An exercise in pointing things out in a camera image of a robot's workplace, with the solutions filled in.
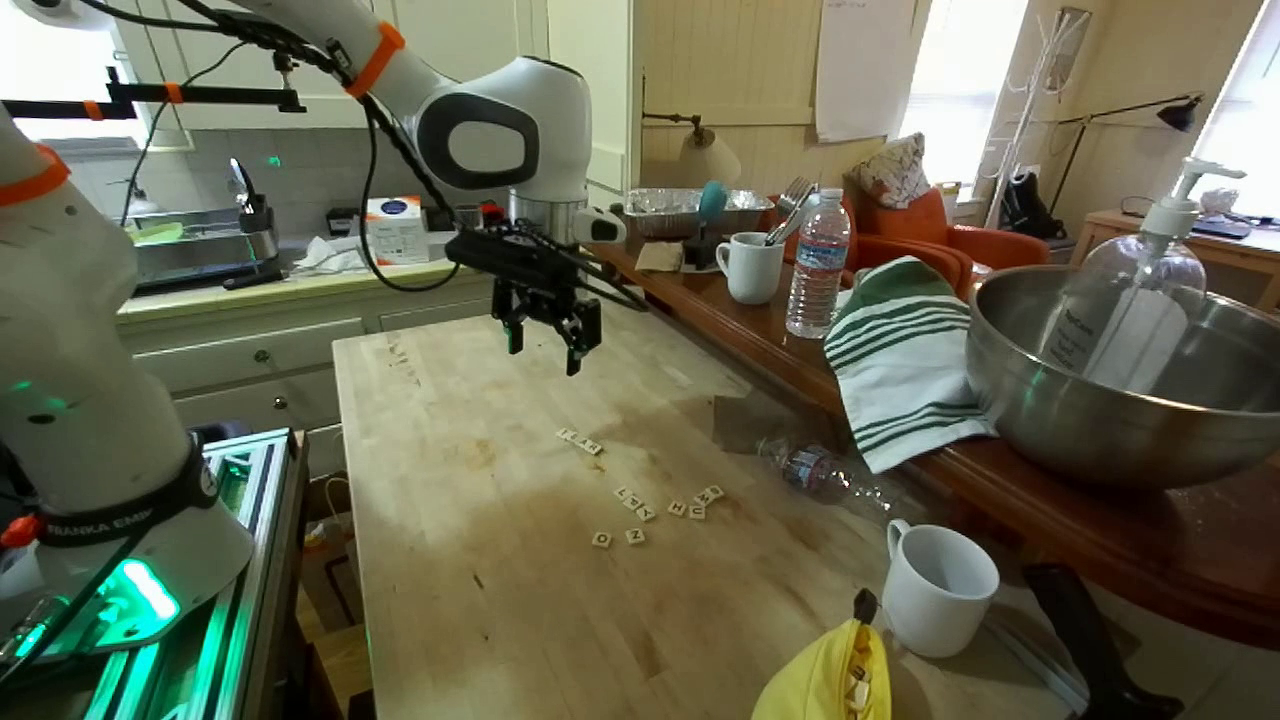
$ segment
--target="wooden cutting board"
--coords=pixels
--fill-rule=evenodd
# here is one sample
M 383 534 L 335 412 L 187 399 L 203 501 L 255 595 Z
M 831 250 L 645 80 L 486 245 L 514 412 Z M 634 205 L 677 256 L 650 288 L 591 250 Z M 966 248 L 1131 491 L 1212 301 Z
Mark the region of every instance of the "wooden cutting board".
M 882 527 L 730 453 L 802 418 L 661 316 L 605 311 L 580 377 L 554 327 L 524 337 L 521 355 L 496 318 L 335 342 L 378 712 L 748 716 L 882 587 Z M 668 512 L 709 482 L 730 496 L 703 519 Z M 1062 716 L 996 644 L 969 663 L 1001 673 L 904 660 L 899 716 Z

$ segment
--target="green striped towel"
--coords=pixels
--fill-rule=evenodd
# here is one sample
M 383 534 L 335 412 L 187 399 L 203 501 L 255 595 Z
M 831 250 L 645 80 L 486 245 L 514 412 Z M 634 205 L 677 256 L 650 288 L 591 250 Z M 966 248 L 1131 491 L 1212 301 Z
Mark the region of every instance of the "green striped towel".
M 969 304 L 918 256 L 871 269 L 824 339 L 854 442 L 871 471 L 993 436 L 966 367 Z

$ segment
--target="window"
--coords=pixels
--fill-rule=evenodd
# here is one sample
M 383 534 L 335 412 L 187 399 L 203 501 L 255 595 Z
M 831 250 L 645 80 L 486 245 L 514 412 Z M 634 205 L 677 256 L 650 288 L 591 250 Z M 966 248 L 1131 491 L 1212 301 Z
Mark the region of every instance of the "window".
M 977 182 L 1027 0 L 931 0 L 899 133 L 925 133 L 925 177 Z
M 1199 133 L 1198 154 L 1243 166 L 1236 210 L 1280 217 L 1280 0 L 1268 0 L 1236 69 Z
M 3 99 L 107 99 L 115 32 L 52 29 L 0 0 L 0 96 Z M 16 121 L 33 138 L 132 134 L 137 121 Z

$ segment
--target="metal mixing bowl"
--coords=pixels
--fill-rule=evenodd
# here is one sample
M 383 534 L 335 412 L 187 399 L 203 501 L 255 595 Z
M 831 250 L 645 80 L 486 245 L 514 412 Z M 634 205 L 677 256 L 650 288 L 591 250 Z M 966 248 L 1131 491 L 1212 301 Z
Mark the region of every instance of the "metal mixing bowl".
M 1208 295 L 1148 394 L 1036 355 L 1067 269 L 1009 269 L 980 285 L 969 380 L 1001 436 L 1031 462 L 1109 486 L 1220 481 L 1280 453 L 1280 318 Z

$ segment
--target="white cup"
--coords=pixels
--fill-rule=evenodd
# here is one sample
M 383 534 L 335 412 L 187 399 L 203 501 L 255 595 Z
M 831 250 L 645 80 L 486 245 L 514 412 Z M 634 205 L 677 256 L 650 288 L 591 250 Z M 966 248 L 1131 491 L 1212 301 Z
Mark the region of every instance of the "white cup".
M 769 304 L 784 271 L 784 245 L 771 231 L 734 231 L 717 262 L 734 301 Z
M 966 651 L 1001 587 L 996 559 L 952 527 L 910 519 L 884 527 L 884 548 L 889 630 L 918 657 Z

